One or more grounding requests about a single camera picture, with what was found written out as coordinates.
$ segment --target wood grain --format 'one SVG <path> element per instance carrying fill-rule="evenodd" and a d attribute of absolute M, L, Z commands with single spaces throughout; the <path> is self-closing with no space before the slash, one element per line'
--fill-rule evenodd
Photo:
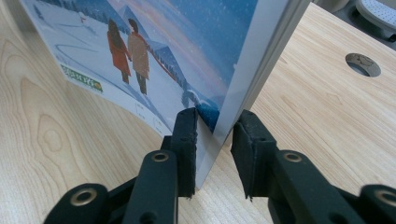
<path fill-rule="evenodd" d="M 350 52 L 381 67 L 364 77 Z M 280 148 L 306 154 L 336 186 L 396 187 L 396 53 L 311 5 L 252 111 Z M 68 83 L 18 1 L 0 2 L 0 222 L 42 222 L 60 197 L 137 175 L 162 139 L 140 119 Z M 180 223 L 271 223 L 244 199 L 228 148 L 204 187 L 179 200 Z"/>

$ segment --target blue sky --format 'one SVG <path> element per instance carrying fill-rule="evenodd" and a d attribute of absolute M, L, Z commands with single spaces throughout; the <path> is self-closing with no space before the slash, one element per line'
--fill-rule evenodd
<path fill-rule="evenodd" d="M 257 0 L 169 0 L 199 30 L 206 40 L 204 52 L 218 67 L 227 85 L 248 32 Z"/>

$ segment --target book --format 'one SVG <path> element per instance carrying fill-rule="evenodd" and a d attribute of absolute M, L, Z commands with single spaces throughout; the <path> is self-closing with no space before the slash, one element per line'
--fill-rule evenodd
<path fill-rule="evenodd" d="M 196 186 L 249 109 L 308 0 L 20 0 L 70 82 L 161 137 L 196 107 Z"/>

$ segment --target chair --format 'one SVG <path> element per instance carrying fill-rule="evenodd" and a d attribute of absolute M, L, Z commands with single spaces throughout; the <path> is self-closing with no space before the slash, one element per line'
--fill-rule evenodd
<path fill-rule="evenodd" d="M 358 0 L 354 16 L 362 15 L 372 24 L 393 32 L 390 42 L 396 41 L 396 9 L 392 0 Z"/>

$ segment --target boy in beige coat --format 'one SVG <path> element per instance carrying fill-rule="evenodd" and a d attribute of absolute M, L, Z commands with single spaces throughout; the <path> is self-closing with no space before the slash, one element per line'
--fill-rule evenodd
<path fill-rule="evenodd" d="M 136 21 L 129 19 L 128 22 L 132 27 L 132 32 L 128 36 L 128 52 L 133 62 L 133 69 L 136 71 L 140 91 L 147 95 L 146 79 L 149 79 L 148 45 L 139 34 Z"/>

